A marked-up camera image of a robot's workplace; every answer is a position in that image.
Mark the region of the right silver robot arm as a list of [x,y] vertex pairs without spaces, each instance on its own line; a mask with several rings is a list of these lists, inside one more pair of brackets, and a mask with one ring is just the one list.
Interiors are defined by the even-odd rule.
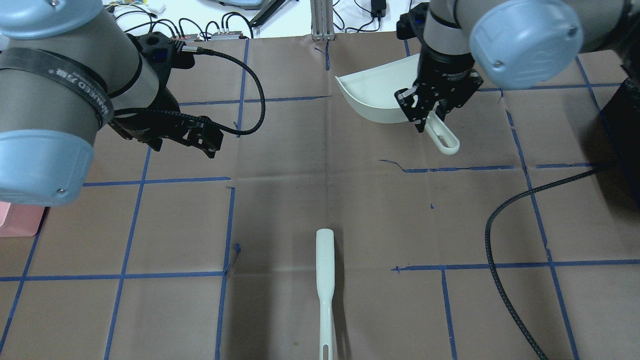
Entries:
[[397,38],[418,39],[416,79],[394,98],[418,132],[428,114],[460,108],[483,83],[530,89],[562,72],[576,55],[614,51],[639,82],[637,0],[431,0],[410,7]]

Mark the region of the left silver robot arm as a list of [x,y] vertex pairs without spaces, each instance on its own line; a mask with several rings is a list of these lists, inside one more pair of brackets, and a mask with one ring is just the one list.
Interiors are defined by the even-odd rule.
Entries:
[[167,89],[195,47],[161,32],[126,34],[99,0],[3,0],[2,202],[59,207],[75,201],[109,126],[154,151],[165,139],[209,158],[223,133],[206,117],[183,120]]

